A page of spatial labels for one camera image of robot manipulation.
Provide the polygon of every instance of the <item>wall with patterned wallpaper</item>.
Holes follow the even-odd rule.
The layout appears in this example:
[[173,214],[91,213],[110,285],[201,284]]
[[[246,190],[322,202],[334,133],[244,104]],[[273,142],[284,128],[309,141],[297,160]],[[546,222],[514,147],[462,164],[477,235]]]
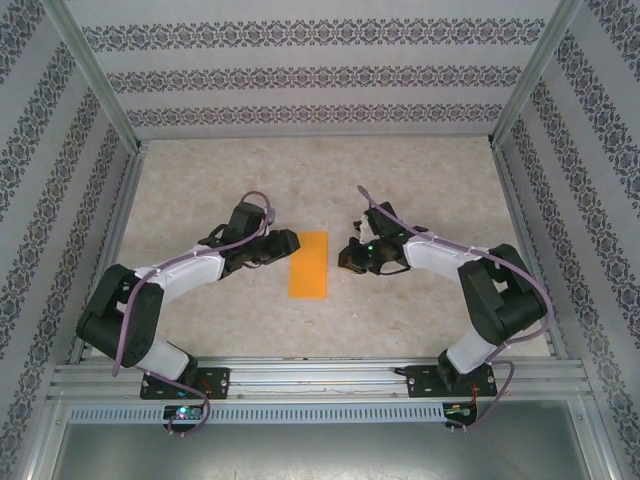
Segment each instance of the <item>wall with patterned wallpaper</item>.
[[70,0],[142,139],[488,134],[558,0]]
[[0,478],[64,363],[129,155],[37,0],[0,1]]
[[591,0],[503,155],[566,348],[640,477],[640,2]]

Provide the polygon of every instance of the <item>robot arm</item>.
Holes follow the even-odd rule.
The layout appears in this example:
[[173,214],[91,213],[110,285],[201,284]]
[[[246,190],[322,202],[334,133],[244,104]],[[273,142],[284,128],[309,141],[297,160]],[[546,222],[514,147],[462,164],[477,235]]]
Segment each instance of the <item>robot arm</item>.
[[136,284],[153,270],[159,270],[140,289],[132,305],[124,344],[122,366],[138,367],[187,386],[195,381],[194,357],[164,341],[157,334],[158,319],[164,305],[201,285],[220,281],[247,266],[266,265],[300,248],[298,237],[290,230],[268,229],[234,249],[206,252],[230,245],[255,233],[267,213],[256,205],[241,202],[228,224],[214,229],[198,242],[182,261],[163,269],[158,265],[128,269],[113,265],[103,275],[80,317],[76,332],[85,342],[105,355],[116,358],[124,309]]
[[[381,207],[395,216],[388,202]],[[439,376],[450,389],[461,378],[473,375],[502,343],[547,313],[538,292],[510,270],[483,257],[414,236],[374,208],[367,210],[354,227],[361,233],[361,239],[349,240],[349,245],[340,252],[340,267],[358,274],[369,271],[385,275],[383,266],[395,262],[404,267],[397,273],[422,268],[460,282],[471,327],[438,357]],[[375,238],[363,243],[363,237],[368,240],[371,234]],[[486,251],[526,271],[512,246],[502,244]]]

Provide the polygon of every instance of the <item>table surface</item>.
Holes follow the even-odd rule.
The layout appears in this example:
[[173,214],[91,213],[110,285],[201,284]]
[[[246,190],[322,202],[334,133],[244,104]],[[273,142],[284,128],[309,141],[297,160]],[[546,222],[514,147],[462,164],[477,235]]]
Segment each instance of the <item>table surface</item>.
[[[274,228],[329,233],[328,296],[288,298],[289,260],[242,269],[162,311],[160,334],[196,356],[437,356],[470,326],[457,283],[427,271],[352,275],[338,252],[367,208],[388,200],[407,222],[463,244],[516,245],[486,138],[330,137],[154,141],[119,263],[184,253],[225,223],[248,190]],[[509,355],[548,355],[544,338]]]

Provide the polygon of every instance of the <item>decorative border stripe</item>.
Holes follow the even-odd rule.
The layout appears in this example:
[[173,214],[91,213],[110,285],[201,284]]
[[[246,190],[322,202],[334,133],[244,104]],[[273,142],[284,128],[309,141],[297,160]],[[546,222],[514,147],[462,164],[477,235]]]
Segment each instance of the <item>decorative border stripe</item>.
[[499,104],[298,105],[128,110],[134,127],[365,122],[493,122]]
[[[625,382],[620,380],[622,375],[620,366],[615,362],[615,353],[611,342],[601,331],[600,314],[593,306],[591,292],[577,261],[577,255],[573,250],[571,239],[567,234],[564,220],[560,215],[560,208],[553,198],[551,187],[540,165],[538,154],[522,118],[516,121],[511,133],[524,163],[530,186],[535,194],[536,203],[547,228],[547,234],[555,250],[558,267],[562,271],[563,279],[569,290],[569,297],[578,316],[578,322],[584,331],[586,347],[591,353],[591,360],[596,367],[598,378],[604,385],[602,390],[606,395],[607,404],[614,414],[613,420],[618,424],[620,440],[626,446],[625,453],[630,457],[632,471],[635,475],[640,476],[640,425],[638,425],[638,412],[634,411],[631,395],[625,391]],[[515,178],[511,172],[509,162],[505,161],[505,164],[520,204],[520,210],[525,218],[525,224],[531,244],[534,246],[538,265],[540,270],[544,272],[540,255],[535,247],[533,235],[526,220],[526,210],[522,205]]]
[[[27,428],[27,421],[33,413],[33,403],[36,401],[37,392],[42,383],[42,376],[45,371],[46,363],[51,355],[51,349],[58,327],[65,314],[66,300],[72,287],[74,277],[77,273],[80,259],[85,251],[87,238],[91,230],[91,224],[94,215],[100,203],[100,197],[104,188],[109,170],[113,165],[114,154],[119,143],[118,134],[113,126],[107,130],[100,152],[96,159],[96,165],[93,169],[82,202],[76,213],[76,220],[73,229],[69,234],[66,249],[62,255],[62,260],[58,266],[58,272],[55,275],[54,283],[51,287],[51,293],[46,302],[45,308],[42,310],[42,317],[37,325],[37,331],[33,338],[33,343],[29,347],[28,359],[24,364],[24,372],[20,375],[18,382],[19,389],[14,393],[16,400],[9,407],[9,421],[3,426],[3,433],[0,437],[0,478],[11,478],[11,470],[14,466],[18,451],[24,441],[24,433]],[[113,218],[116,202],[120,193],[120,187],[125,177],[129,160],[125,162],[125,166],[120,174],[118,187],[116,190],[115,200],[111,204],[108,224]],[[103,234],[102,243],[94,262],[95,266],[92,271],[92,277],[95,276],[102,247],[104,246]],[[90,285],[93,278],[87,284],[87,294],[84,299],[85,308],[89,299]],[[67,316],[72,318],[76,313],[69,313]]]
[[347,87],[512,87],[520,67],[397,66],[235,68],[122,72],[108,75],[116,93]]
[[33,212],[33,220],[27,227],[24,243],[18,248],[13,261],[14,268],[9,271],[6,285],[2,287],[0,359],[4,358],[4,349],[11,340],[11,330],[14,329],[15,322],[20,316],[22,305],[26,300],[25,295],[31,288],[31,280],[40,263],[40,256],[49,241],[49,234],[99,110],[100,102],[89,88],[78,107],[67,138],[42,191],[38,206]]
[[567,33],[562,39],[555,55],[584,113],[589,117],[593,131],[598,134],[602,148],[609,155],[613,170],[620,177],[620,185],[624,185],[624,192],[632,200],[632,207],[638,209],[640,150],[633,143],[629,129],[620,121],[615,105],[572,33]]
[[343,19],[84,27],[94,52],[313,45],[533,45],[541,18]]
[[44,18],[44,8],[38,0],[16,0],[9,5],[0,22],[0,85],[9,76],[22,49]]
[[590,0],[589,8],[640,82],[640,15],[629,1]]
[[0,222],[9,209],[11,197],[20,185],[25,167],[31,163],[35,147],[40,142],[44,127],[49,124],[58,100],[64,92],[76,63],[63,42],[47,65],[38,87],[29,99],[24,115],[13,129],[0,158]]
[[629,322],[629,333],[636,339],[636,348],[640,349],[640,287],[634,283],[636,276],[630,273],[629,260],[618,246],[618,237],[611,229],[607,212],[602,207],[598,192],[591,184],[580,153],[544,81],[538,83],[531,92],[531,101],[558,155],[560,167],[569,182],[578,209],[582,212],[582,219],[591,235],[596,254],[600,257],[600,265],[604,267],[611,290],[616,294],[616,302],[624,310],[622,316]]

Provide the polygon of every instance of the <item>wire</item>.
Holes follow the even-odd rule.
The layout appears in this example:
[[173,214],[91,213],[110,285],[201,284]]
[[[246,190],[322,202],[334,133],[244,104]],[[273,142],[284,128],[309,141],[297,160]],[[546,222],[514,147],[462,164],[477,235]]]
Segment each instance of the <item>wire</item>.
[[401,268],[400,270],[395,270],[395,271],[389,272],[389,273],[380,272],[378,275],[383,276],[383,277],[390,277],[391,275],[397,275],[399,273],[408,272],[409,270],[411,270],[411,267]]
[[[375,202],[375,200],[373,200],[373,198],[371,198],[371,195],[369,194],[367,189],[364,188],[362,185],[358,185],[358,191],[369,202],[369,208],[371,208],[371,207],[375,208],[380,213],[382,213],[385,217],[387,217],[389,220],[397,223],[398,225],[403,227],[405,230],[407,230],[407,231],[409,231],[409,232],[413,233],[414,235],[417,235],[417,236],[419,236],[421,238],[424,238],[425,240],[428,240],[431,243],[442,245],[443,247],[451,248],[451,249],[456,250],[456,251],[461,252],[461,253],[465,253],[465,254],[468,253],[468,254],[478,255],[478,256],[486,258],[487,260],[495,262],[498,265],[501,265],[501,266],[503,266],[505,268],[508,268],[513,273],[515,273],[516,275],[519,275],[521,278],[523,278],[527,283],[529,283],[529,285],[531,285],[540,294],[540,296],[542,297],[542,300],[544,301],[545,306],[547,308],[547,321],[538,330],[536,330],[533,333],[530,333],[528,335],[523,335],[522,337],[514,338],[510,342],[509,341],[503,342],[502,345],[500,345],[498,348],[496,348],[493,351],[493,353],[491,353],[491,355],[489,355],[485,359],[486,363],[490,364],[492,362],[492,360],[500,352],[502,352],[505,348],[507,348],[509,345],[513,345],[514,343],[526,342],[527,340],[531,340],[532,338],[536,338],[536,337],[539,337],[540,335],[544,335],[545,332],[548,332],[549,329],[551,329],[551,327],[553,327],[553,325],[555,325],[556,317],[555,317],[555,314],[554,314],[553,303],[551,302],[551,297],[549,297],[549,294],[542,287],[542,285],[540,285],[540,283],[538,283],[536,281],[536,279],[533,278],[531,275],[529,275],[527,272],[525,272],[524,270],[522,270],[521,268],[519,268],[518,266],[514,265],[511,262],[503,260],[502,258],[498,258],[495,255],[491,255],[490,253],[483,252],[482,250],[478,250],[477,248],[466,247],[466,246],[461,245],[459,243],[452,242],[451,240],[447,240],[445,238],[437,237],[433,233],[420,232],[416,228],[413,228],[413,227],[411,227],[411,225],[409,225],[407,223],[404,223],[398,217],[396,217],[392,213],[390,213],[390,212],[386,211],[384,208],[382,208],[378,203]],[[498,404],[500,399],[504,396],[505,392],[507,391],[507,388],[509,387],[509,384],[511,383],[511,380],[513,380],[513,375],[514,375],[514,372],[515,372],[515,365],[513,364],[512,361],[510,361],[510,360],[496,360],[496,361],[493,361],[493,364],[494,365],[509,365],[509,367],[510,367],[509,376],[507,377],[507,380],[504,382],[504,385],[502,386],[502,388],[500,389],[500,391],[498,392],[498,394],[494,398],[493,402],[491,402],[491,405],[489,405],[489,407],[484,412],[482,417],[477,419],[473,423],[473,425],[477,425],[479,422],[483,421],[495,409],[496,405]]]
[[[211,402],[209,402],[209,398],[207,397],[206,393],[202,393],[200,390],[196,390],[195,388],[191,388],[191,387],[187,387],[186,385],[183,385],[182,383],[176,382],[174,380],[171,380],[170,378],[167,378],[165,376],[162,376],[158,373],[153,373],[153,372],[146,372],[147,375],[157,378],[158,380],[160,380],[161,382],[164,383],[168,383],[169,385],[179,388],[181,390],[185,390],[189,393],[193,393],[194,395],[197,395],[198,397],[200,397],[202,399],[203,402],[203,409],[202,409],[202,417],[200,418],[200,421],[198,423],[196,423],[192,428],[190,428],[189,430],[187,430],[186,432],[181,432],[180,436],[181,437],[187,437],[189,435],[193,435],[194,433],[196,433],[198,430],[200,430],[205,423],[207,423],[207,420],[209,419],[209,415],[211,414]],[[169,431],[169,435],[173,435],[174,433],[176,433],[172,426],[173,426],[173,422],[176,420],[176,415],[173,415],[170,419],[169,419],[169,424],[167,425],[167,430]]]
[[[258,229],[252,233],[251,235],[249,235],[246,238],[243,238],[242,240],[235,242],[235,243],[231,243],[229,245],[220,245],[217,247],[213,247],[213,248],[207,248],[204,250],[199,250],[197,252],[189,252],[189,253],[185,253],[184,255],[180,255],[178,257],[172,258],[170,260],[167,260],[166,262],[162,263],[161,265],[159,265],[158,267],[154,268],[153,270],[151,270],[149,273],[147,273],[144,277],[142,277],[138,283],[136,283],[136,285],[133,287],[133,289],[131,290],[131,294],[129,295],[129,299],[127,301],[127,306],[125,308],[125,312],[124,312],[124,317],[122,319],[122,326],[120,328],[120,338],[118,339],[118,349],[116,350],[116,358],[113,364],[113,369],[111,371],[111,374],[114,377],[117,377],[118,374],[120,373],[120,366],[122,364],[122,357],[124,356],[124,344],[126,342],[127,339],[127,331],[129,329],[129,321],[131,319],[131,310],[133,308],[133,304],[135,302],[136,297],[138,296],[138,292],[140,292],[140,289],[142,288],[142,286],[147,283],[151,278],[153,278],[154,276],[156,276],[158,273],[160,273],[163,269],[168,268],[172,265],[175,265],[176,263],[182,262],[183,260],[187,260],[190,258],[194,258],[194,257],[201,257],[201,256],[205,256],[205,255],[209,255],[211,253],[216,253],[216,252],[222,252],[225,250],[231,250],[233,248],[237,248],[240,247],[248,242],[250,242],[251,240],[253,240],[254,238],[256,238],[258,235],[260,235],[261,233],[263,233],[264,231],[266,231],[268,225],[269,225],[269,219],[273,217],[273,211],[271,209],[271,202],[269,201],[269,197],[267,197],[264,193],[256,191],[256,190],[252,190],[250,192],[245,193],[242,198],[240,199],[241,202],[243,202],[244,200],[247,199],[247,197],[252,196],[252,195],[256,195],[261,197],[264,202],[265,202],[265,218],[262,220],[262,223],[260,223],[260,226],[258,227]],[[196,390],[195,388],[191,388],[187,385],[183,385],[182,383],[176,382],[175,380],[171,380],[170,378],[167,378],[163,375],[160,375],[159,373],[155,373],[155,372],[150,372],[150,371],[145,371],[145,373],[149,376],[152,376],[154,378],[157,378],[158,380],[168,383],[169,385],[172,385],[176,388],[179,388],[181,390],[190,392],[198,397],[200,397],[203,401],[203,406],[206,408],[206,414],[202,411],[202,418],[200,419],[200,422],[198,422],[196,425],[193,426],[193,428],[187,430],[186,432],[182,432],[180,433],[181,437],[186,437],[189,435],[192,435],[194,433],[196,433],[198,430],[200,430],[203,425],[207,422],[209,415],[211,413],[211,403],[209,402],[209,398],[207,397],[206,393],[202,393],[199,390]],[[176,416],[172,416],[169,419],[169,423],[167,425],[167,430],[169,431],[170,435],[174,434],[174,430],[172,429],[173,426],[173,422],[175,421]]]
[[[492,362],[492,364],[493,365],[508,365],[509,366],[509,375],[507,376],[507,379],[504,381],[504,385],[502,385],[502,388],[500,389],[500,391],[498,392],[496,397],[493,399],[491,404],[484,411],[484,413],[480,417],[478,417],[476,419],[476,421],[473,422],[471,425],[464,425],[462,422],[459,422],[457,420],[453,420],[451,418],[447,418],[447,423],[452,423],[454,425],[457,425],[458,427],[462,427],[463,430],[464,430],[464,433],[467,433],[467,430],[471,430],[473,428],[476,428],[478,425],[480,425],[491,414],[491,412],[498,405],[498,402],[500,401],[500,399],[507,393],[507,388],[509,388],[509,385],[511,384],[511,381],[513,380],[513,375],[515,374],[516,366],[514,365],[514,363],[511,360],[495,360],[494,362]],[[475,402],[476,402],[477,398],[478,398],[477,392],[474,392],[473,400],[472,400],[472,403],[474,405],[475,405]]]
[[205,255],[210,255],[211,253],[223,252],[225,250],[231,250],[233,248],[240,247],[240,246],[244,245],[245,243],[250,242],[251,240],[256,238],[258,235],[260,235],[264,230],[266,230],[266,228],[268,226],[269,218],[272,216],[272,213],[271,213],[272,212],[271,202],[269,202],[269,198],[264,193],[258,192],[256,190],[252,190],[250,192],[245,193],[242,196],[242,198],[240,199],[240,201],[243,202],[247,197],[249,197],[251,195],[257,195],[257,196],[261,197],[265,201],[265,204],[266,204],[266,208],[265,208],[266,215],[265,215],[265,218],[262,220],[262,223],[258,227],[258,230],[253,232],[248,237],[245,237],[245,238],[243,238],[242,240],[240,240],[238,242],[230,243],[229,245],[219,245],[219,246],[213,247],[213,248],[207,248],[207,249],[204,249],[204,250],[198,250],[197,252],[191,251],[191,252],[185,253],[184,255],[180,255],[178,257],[175,257],[175,258],[172,258],[170,260],[167,260],[166,262],[160,264],[159,266],[157,266],[156,268],[151,270],[144,277],[142,277],[138,281],[138,283],[136,283],[136,285],[131,290],[131,295],[129,295],[129,300],[127,301],[127,306],[126,306],[125,311],[124,311],[124,317],[122,318],[122,327],[120,328],[120,338],[118,340],[118,349],[116,350],[116,358],[115,358],[115,362],[113,364],[113,369],[111,371],[111,374],[114,377],[117,377],[118,373],[120,373],[120,365],[122,364],[122,357],[124,356],[124,344],[125,344],[126,339],[127,339],[127,331],[129,329],[129,321],[131,319],[131,310],[133,309],[133,304],[135,302],[136,297],[138,296],[138,293],[140,292],[140,289],[144,286],[145,283],[147,283],[149,280],[151,280],[151,278],[156,276],[163,269],[168,268],[168,267],[170,267],[172,265],[175,265],[176,263],[180,263],[180,262],[182,262],[184,260],[187,260],[187,259],[190,259],[190,258],[202,257],[202,256],[205,256]]

